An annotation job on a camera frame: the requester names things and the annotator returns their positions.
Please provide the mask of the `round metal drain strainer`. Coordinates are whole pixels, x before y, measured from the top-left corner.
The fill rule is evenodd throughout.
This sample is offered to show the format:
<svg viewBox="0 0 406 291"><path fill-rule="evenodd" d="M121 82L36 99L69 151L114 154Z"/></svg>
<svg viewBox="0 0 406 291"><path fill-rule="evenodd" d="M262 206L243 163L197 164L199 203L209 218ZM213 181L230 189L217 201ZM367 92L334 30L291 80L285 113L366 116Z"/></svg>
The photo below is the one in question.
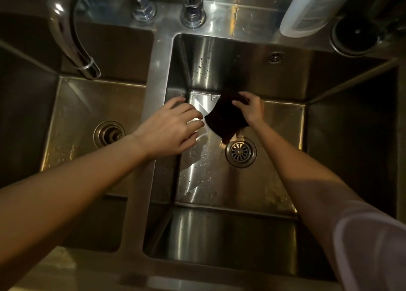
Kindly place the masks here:
<svg viewBox="0 0 406 291"><path fill-rule="evenodd" d="M93 133L93 141L97 148L108 146L126 135L124 127L117 121L105 121L99 124Z"/></svg>
<svg viewBox="0 0 406 291"><path fill-rule="evenodd" d="M231 166L247 168L255 162L257 149L250 139L241 136L227 144L225 155L226 160Z"/></svg>

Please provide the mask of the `person's right hand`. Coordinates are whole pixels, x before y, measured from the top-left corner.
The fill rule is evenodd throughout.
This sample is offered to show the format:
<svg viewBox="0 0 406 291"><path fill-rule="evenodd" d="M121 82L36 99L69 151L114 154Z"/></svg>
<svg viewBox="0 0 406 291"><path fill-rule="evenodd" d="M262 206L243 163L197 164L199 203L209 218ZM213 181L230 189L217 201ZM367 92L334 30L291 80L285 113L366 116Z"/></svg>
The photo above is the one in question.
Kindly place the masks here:
<svg viewBox="0 0 406 291"><path fill-rule="evenodd" d="M265 125L264 117L264 104L260 97L250 92L239 92L247 100L247 111L243 114L248 125L257 130Z"/></svg>

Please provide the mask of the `stainless steel double sink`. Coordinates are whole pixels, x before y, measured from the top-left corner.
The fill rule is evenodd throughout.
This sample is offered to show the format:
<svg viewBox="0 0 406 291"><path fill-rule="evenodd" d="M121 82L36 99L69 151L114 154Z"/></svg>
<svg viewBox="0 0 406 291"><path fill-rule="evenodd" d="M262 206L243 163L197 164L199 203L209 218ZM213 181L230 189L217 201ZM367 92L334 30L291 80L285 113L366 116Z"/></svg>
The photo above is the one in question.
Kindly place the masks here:
<svg viewBox="0 0 406 291"><path fill-rule="evenodd" d="M330 44L338 18L294 39L279 25L292 0L203 0L205 23L181 22L182 0L82 0L79 39L101 71L84 78L55 42L47 0L0 0L0 187L98 150L96 127L134 131L183 96L203 115L225 88L264 100L265 121L406 223L406 0L363 57ZM350 0L341 14L389 0ZM267 57L285 52L281 63ZM221 138L199 130L182 155L147 163L80 216L13 291L340 290L321 247L256 146L236 168Z"/></svg>

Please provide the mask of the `small chrome tap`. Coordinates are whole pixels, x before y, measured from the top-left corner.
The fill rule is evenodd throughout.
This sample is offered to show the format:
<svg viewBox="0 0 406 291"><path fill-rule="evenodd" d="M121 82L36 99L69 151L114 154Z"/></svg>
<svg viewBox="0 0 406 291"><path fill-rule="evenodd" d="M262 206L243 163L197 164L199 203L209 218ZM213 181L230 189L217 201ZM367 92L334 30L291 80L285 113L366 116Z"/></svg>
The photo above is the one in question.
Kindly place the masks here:
<svg viewBox="0 0 406 291"><path fill-rule="evenodd" d="M138 22L150 22L156 15L156 7L150 0L130 0L132 16Z"/></svg>

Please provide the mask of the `white plastic bottle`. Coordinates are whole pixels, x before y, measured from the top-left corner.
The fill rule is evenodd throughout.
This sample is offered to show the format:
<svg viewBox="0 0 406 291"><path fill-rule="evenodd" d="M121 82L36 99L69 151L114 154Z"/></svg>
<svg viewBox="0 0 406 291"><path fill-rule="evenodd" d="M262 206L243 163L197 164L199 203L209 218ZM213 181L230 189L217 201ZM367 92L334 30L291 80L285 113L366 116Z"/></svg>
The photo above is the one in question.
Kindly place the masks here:
<svg viewBox="0 0 406 291"><path fill-rule="evenodd" d="M287 9L280 33L285 37L307 37L318 32L348 0L293 0Z"/></svg>

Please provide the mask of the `dark cleaning cloth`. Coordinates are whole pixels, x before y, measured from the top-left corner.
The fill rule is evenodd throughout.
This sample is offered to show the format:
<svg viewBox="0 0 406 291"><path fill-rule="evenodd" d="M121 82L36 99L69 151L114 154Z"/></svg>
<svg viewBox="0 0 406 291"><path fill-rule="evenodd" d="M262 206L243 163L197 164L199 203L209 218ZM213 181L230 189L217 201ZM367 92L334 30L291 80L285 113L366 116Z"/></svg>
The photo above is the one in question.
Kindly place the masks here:
<svg viewBox="0 0 406 291"><path fill-rule="evenodd" d="M221 138L223 144L228 144L235 134L249 126L242 111L232 104L234 100L248 104L248 100L239 92L226 89L212 111L205 116L206 124Z"/></svg>

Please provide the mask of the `round black sink fitting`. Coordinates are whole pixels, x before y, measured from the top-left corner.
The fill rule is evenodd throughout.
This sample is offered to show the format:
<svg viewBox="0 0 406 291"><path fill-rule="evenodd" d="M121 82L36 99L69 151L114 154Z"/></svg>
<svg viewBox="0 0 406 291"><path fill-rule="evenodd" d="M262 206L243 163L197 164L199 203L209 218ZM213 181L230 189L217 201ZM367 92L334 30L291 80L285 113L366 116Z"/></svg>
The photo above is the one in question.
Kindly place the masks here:
<svg viewBox="0 0 406 291"><path fill-rule="evenodd" d="M339 54L349 58L362 57L378 43L379 28L363 14L345 15L330 32L330 44Z"/></svg>

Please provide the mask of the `person's right forearm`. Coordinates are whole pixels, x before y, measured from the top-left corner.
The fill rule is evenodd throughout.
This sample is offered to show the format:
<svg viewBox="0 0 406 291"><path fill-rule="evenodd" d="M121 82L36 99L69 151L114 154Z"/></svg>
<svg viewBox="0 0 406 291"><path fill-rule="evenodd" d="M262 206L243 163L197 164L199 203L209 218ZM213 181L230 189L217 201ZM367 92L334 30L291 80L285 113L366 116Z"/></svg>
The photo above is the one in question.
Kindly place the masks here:
<svg viewBox="0 0 406 291"><path fill-rule="evenodd" d="M303 224L321 245L339 280L332 233L350 208L367 205L335 173L293 147L263 119L248 121L273 162Z"/></svg>

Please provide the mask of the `person's left hand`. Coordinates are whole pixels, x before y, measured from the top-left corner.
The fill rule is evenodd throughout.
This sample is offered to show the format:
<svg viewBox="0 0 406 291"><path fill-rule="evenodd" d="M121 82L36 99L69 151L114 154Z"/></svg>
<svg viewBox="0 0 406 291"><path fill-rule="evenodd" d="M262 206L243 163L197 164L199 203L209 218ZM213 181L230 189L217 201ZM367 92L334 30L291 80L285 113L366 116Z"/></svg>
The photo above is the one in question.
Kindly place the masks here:
<svg viewBox="0 0 406 291"><path fill-rule="evenodd" d="M179 103L165 110L165 104L142 123L133 133L136 143L148 158L178 155L196 144L195 133L182 132L182 120L202 120L203 115L189 103Z"/></svg>

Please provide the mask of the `white sleeve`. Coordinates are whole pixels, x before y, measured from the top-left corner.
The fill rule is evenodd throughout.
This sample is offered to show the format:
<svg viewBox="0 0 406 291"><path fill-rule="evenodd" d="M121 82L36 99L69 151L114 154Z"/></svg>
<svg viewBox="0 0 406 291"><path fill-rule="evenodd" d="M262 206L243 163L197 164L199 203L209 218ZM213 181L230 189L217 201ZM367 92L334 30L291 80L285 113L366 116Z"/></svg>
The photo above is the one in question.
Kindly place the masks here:
<svg viewBox="0 0 406 291"><path fill-rule="evenodd" d="M344 291L406 291L406 224L362 201L347 201L332 228Z"/></svg>

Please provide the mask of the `person's left forearm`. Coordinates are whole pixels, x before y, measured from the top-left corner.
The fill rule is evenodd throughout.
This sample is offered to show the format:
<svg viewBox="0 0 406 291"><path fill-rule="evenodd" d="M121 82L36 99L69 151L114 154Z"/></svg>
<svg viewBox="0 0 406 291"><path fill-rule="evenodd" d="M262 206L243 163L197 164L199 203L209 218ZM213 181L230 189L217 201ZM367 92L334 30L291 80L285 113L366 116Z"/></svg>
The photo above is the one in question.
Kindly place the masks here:
<svg viewBox="0 0 406 291"><path fill-rule="evenodd" d="M78 217L145 158L130 135L0 189L0 290L62 244Z"/></svg>

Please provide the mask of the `curved chrome faucet spout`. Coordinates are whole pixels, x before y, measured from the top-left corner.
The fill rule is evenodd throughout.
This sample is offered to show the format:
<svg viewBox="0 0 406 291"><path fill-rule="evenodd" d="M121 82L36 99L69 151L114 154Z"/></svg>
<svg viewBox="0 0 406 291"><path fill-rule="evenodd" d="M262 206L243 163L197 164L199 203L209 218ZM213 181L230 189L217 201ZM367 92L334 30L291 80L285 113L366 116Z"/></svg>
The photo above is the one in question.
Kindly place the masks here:
<svg viewBox="0 0 406 291"><path fill-rule="evenodd" d="M86 79L95 80L101 71L83 47L77 34L75 13L82 0L47 0L50 32L64 55Z"/></svg>

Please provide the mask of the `chrome faucet base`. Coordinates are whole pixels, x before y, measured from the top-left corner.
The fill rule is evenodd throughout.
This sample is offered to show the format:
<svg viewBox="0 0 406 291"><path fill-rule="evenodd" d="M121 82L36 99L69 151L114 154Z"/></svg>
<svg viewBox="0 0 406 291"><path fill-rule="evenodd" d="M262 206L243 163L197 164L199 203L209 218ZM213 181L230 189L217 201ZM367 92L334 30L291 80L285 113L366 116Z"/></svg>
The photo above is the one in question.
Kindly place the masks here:
<svg viewBox="0 0 406 291"><path fill-rule="evenodd" d="M182 0L181 22L190 29L201 27L206 21L203 0Z"/></svg>

